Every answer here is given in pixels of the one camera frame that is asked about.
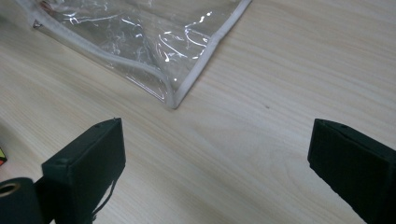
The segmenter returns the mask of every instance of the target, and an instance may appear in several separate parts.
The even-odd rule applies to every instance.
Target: light wood surface
[[[309,168],[315,118],[396,149],[396,1],[254,0],[178,110],[0,4],[0,181],[123,119],[95,223],[363,223]]]

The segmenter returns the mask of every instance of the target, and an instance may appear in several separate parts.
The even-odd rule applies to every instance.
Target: wood grain
[[[178,110],[0,6],[0,181],[123,119],[96,223],[363,223],[307,162],[315,118],[396,149],[396,2],[255,0]]]

